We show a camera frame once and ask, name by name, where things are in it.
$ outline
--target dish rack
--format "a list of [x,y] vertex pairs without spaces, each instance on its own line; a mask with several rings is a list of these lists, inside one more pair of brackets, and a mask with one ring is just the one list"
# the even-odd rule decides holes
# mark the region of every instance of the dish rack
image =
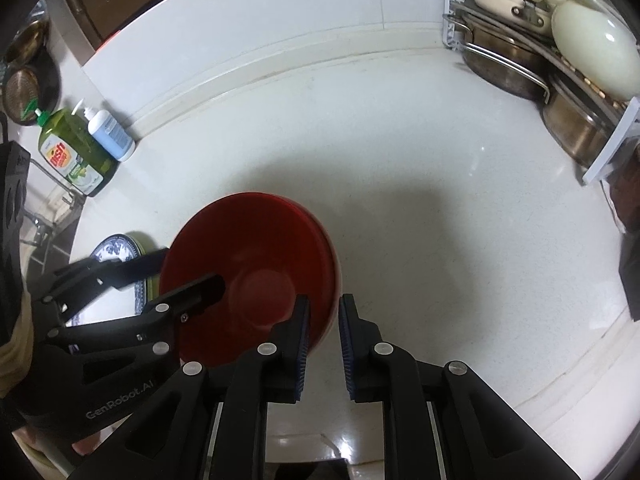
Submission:
[[[544,36],[537,35],[522,27],[510,23],[509,25],[498,19],[497,16],[488,13],[478,7],[474,0],[445,0],[445,14],[455,14],[460,11],[467,12],[480,20],[497,27],[508,36],[523,43],[535,53],[545,58],[562,74],[567,76],[580,88],[598,107],[599,115],[609,121],[615,127],[611,137],[597,156],[594,163],[582,176],[585,184],[594,180],[601,180],[610,173],[610,160],[616,154],[620,146],[633,137],[640,136],[638,123],[640,122],[640,100],[633,97],[628,103],[615,101],[607,96],[601,89],[594,85],[584,74],[573,67],[556,49],[555,44]],[[453,50],[463,50],[462,43],[456,38],[454,25],[444,21],[442,41],[445,46]]]

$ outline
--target pot handle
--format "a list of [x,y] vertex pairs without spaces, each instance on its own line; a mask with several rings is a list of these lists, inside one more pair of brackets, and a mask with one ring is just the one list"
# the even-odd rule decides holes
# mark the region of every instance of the pot handle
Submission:
[[549,102],[549,97],[551,96],[551,92],[549,91],[549,86],[538,74],[535,74],[528,68],[524,68],[522,65],[519,65],[518,63],[512,61],[511,59],[501,56],[500,54],[496,54],[491,50],[487,50],[486,48],[480,45],[476,45],[473,43],[466,43],[466,44],[462,44],[461,47],[464,50],[468,50],[469,52],[478,54],[478,56],[483,56],[507,68],[511,68],[514,72],[517,72],[521,76],[526,77],[529,81],[535,83],[545,91],[545,104]]
[[443,14],[442,17],[445,20],[447,20],[449,23],[453,23],[454,25],[464,28],[466,31],[471,33],[473,37],[474,32],[468,27],[468,25],[461,18],[459,18],[455,14]]

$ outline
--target cooking pot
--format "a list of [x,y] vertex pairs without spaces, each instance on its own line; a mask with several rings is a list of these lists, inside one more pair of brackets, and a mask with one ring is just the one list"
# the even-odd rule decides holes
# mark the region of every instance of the cooking pot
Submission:
[[474,0],[481,9],[542,36],[551,36],[551,13],[545,2],[529,0]]
[[584,1],[556,7],[551,27],[558,50],[609,96],[629,101],[640,93],[636,38],[615,16]]
[[539,75],[546,73],[542,56],[475,16],[446,14],[444,18],[465,31],[462,57],[481,78],[525,99],[548,100],[549,88]]
[[557,73],[549,78],[551,99],[542,109],[546,129],[562,149],[588,168],[613,133],[614,126],[601,119],[588,105],[581,90]]
[[30,23],[9,45],[4,60],[14,68],[27,64],[45,44],[48,33],[48,21]]

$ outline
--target stainless steel pot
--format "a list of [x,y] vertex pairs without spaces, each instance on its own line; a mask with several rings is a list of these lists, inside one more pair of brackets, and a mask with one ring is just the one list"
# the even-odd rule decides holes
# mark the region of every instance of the stainless steel pot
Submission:
[[49,33],[49,22],[33,22],[18,34],[4,54],[4,60],[13,68],[20,68],[33,59],[44,45]]
[[609,140],[614,126],[596,115],[579,89],[569,88],[556,74],[549,82],[553,89],[551,99],[542,109],[546,129],[571,158],[588,168]]
[[465,31],[462,57],[481,78],[519,97],[548,101],[549,88],[540,76],[548,63],[542,56],[469,14],[444,18]]

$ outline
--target red bowl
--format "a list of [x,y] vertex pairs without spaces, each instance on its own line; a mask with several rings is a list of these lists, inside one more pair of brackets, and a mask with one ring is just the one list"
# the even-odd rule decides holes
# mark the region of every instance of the red bowl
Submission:
[[297,294],[310,300],[309,346],[326,331],[337,304],[338,266],[318,221],[295,202],[265,193],[226,196],[181,229],[160,273],[160,293],[216,272],[222,300],[177,324],[184,361],[217,366],[266,340],[289,319]]

